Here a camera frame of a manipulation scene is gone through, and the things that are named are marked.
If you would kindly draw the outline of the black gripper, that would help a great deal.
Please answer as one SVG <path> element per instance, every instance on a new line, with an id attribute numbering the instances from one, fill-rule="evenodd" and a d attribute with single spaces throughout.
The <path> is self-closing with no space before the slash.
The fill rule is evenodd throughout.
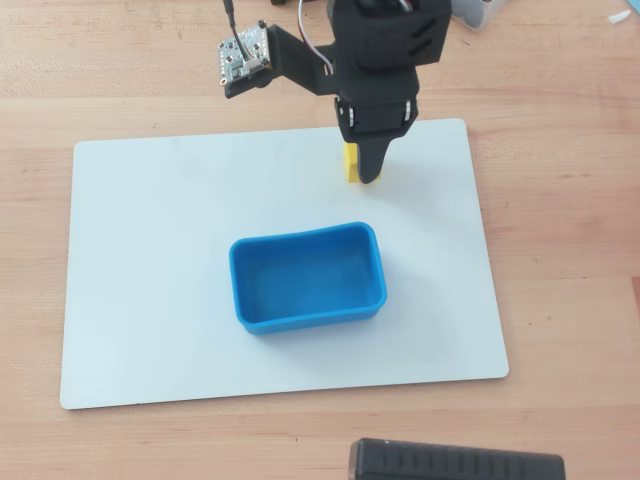
<path id="1" fill-rule="evenodd" d="M 372 183 L 392 140 L 404 136 L 417 118 L 417 67 L 367 70 L 336 63 L 333 79 L 339 129 L 345 142 L 358 143 L 360 182 Z"/>

